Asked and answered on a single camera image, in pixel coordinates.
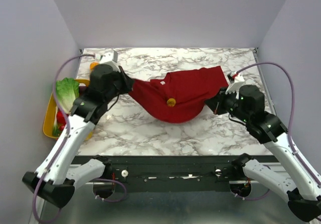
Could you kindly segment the red t-shirt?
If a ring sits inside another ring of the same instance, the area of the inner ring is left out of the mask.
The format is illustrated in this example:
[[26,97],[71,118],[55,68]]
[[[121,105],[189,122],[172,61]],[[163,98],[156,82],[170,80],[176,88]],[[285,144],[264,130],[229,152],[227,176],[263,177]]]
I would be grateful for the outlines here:
[[[204,108],[205,100],[214,97],[228,82],[220,66],[169,72],[163,79],[134,80],[129,95],[152,117],[171,124],[195,118]],[[176,105],[167,106],[174,98]]]

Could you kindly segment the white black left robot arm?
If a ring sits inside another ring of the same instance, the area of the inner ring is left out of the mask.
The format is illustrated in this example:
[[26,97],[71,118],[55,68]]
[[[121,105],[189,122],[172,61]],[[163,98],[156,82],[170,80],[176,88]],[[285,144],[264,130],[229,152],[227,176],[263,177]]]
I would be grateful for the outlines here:
[[73,171],[69,166],[100,118],[110,110],[109,103],[121,94],[130,92],[132,85],[133,80],[121,66],[108,63],[94,68],[89,85],[75,99],[67,125],[53,149],[35,172],[26,172],[23,176],[23,183],[35,197],[63,208],[75,190],[87,182],[115,178],[111,161],[106,157],[94,156]]

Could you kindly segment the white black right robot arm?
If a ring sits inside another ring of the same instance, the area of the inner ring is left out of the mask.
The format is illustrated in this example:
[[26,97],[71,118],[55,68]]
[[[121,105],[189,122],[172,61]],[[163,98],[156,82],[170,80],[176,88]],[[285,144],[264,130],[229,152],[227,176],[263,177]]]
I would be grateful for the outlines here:
[[216,115],[230,114],[242,121],[247,132],[273,154],[289,178],[246,153],[233,160],[222,175],[256,180],[287,202],[301,221],[310,222],[320,217],[320,174],[293,145],[289,129],[276,115],[265,110],[265,96],[257,86],[244,85],[238,92],[223,87],[205,104]]

